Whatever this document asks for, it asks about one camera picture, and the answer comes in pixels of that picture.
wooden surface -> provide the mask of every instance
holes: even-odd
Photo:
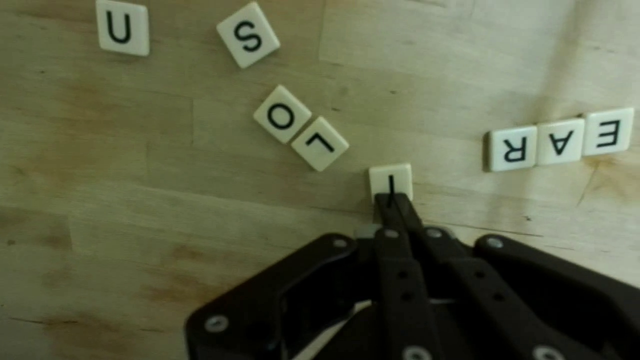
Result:
[[[195,308],[371,222],[377,165],[413,163],[423,219],[467,242],[640,286],[638,134],[482,170],[488,130],[640,106],[640,3],[264,0],[284,48],[248,70],[214,33],[242,3],[140,4],[151,58],[102,53],[93,0],[0,3],[0,358],[187,358]],[[327,173],[252,123],[277,85],[351,140]]]

wood grain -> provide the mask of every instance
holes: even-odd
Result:
[[[264,0],[284,48],[248,70],[214,33],[240,4],[140,4],[151,58],[102,53],[91,0],[0,4],[0,358],[187,358],[195,308],[371,222],[366,168],[392,163],[465,242],[640,286],[638,137],[482,168],[488,130],[640,106],[638,3]],[[252,123],[277,85],[351,140],[327,173]]]

black letter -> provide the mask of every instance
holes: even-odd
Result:
[[[318,132],[317,132],[314,137],[310,137],[310,139],[307,140],[307,145],[310,147],[314,140],[323,143],[328,152],[335,152],[335,147],[328,145]]]
[[[126,45],[132,41],[132,19],[128,15],[124,15],[124,36],[119,38],[114,33],[114,17],[113,12],[107,12],[107,25],[109,25],[109,36],[113,36],[114,42],[119,45]]]
[[[600,143],[597,148],[616,147],[618,145],[618,132],[621,132],[621,121],[600,123],[600,129],[603,126],[615,126],[615,130],[613,132],[600,132],[598,139],[613,137],[613,140],[611,143]]]
[[[516,147],[513,147],[513,143],[511,140],[505,140],[505,145],[506,145],[506,148],[508,148],[508,152],[505,152],[505,163],[524,163],[526,160],[526,140],[528,139],[523,139],[523,147],[521,148],[516,148]]]
[[[235,30],[235,36],[242,42],[242,41],[255,41],[255,47],[242,47],[248,53],[256,53],[262,47],[262,38],[258,35],[240,35],[242,29],[256,29],[252,22],[240,22]]]
[[[288,117],[288,121],[286,121],[284,124],[278,124],[277,119],[274,119],[274,113],[277,113],[278,108],[284,111],[286,117]],[[272,106],[269,108],[269,113],[266,113],[266,119],[269,119],[269,123],[271,123],[274,129],[278,129],[278,130],[288,130],[288,129],[294,124],[294,121],[297,121],[294,113],[292,113],[286,105],[282,105],[282,103],[272,105]]]
[[[564,152],[564,148],[567,148],[568,140],[572,140],[572,137],[574,137],[574,130],[570,130],[567,139],[557,139],[555,134],[549,134],[558,157]]]
[[[396,194],[396,179],[388,177],[388,194]]]

letter o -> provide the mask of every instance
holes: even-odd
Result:
[[[286,123],[277,123],[277,111],[282,111],[282,113],[286,113]],[[266,119],[269,119],[269,123],[274,126],[274,129],[278,129],[278,130],[288,130],[294,123],[297,123],[297,114],[294,114],[294,111],[291,111],[286,105],[282,105],[282,103],[277,103],[277,105],[272,105],[271,108],[269,108],[269,113],[266,113]]]

metal screw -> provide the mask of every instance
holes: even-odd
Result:
[[[428,231],[426,231],[426,236],[430,236],[430,239],[443,239],[443,233],[441,233],[438,228],[428,228]]]
[[[347,242],[344,239],[337,239],[337,241],[335,241],[335,246],[337,246],[337,249],[347,249],[348,242]]]
[[[536,347],[535,360],[564,360],[564,355],[553,347]]]
[[[401,234],[396,231],[392,231],[392,228],[385,231],[385,236],[386,239],[401,239]]]
[[[505,242],[501,239],[488,239],[487,244],[492,249],[505,249]]]
[[[213,333],[213,334],[220,334],[229,328],[229,318],[218,315],[218,316],[213,316],[205,323],[205,331]]]
[[[432,355],[423,347],[406,347],[402,360],[432,360]]]

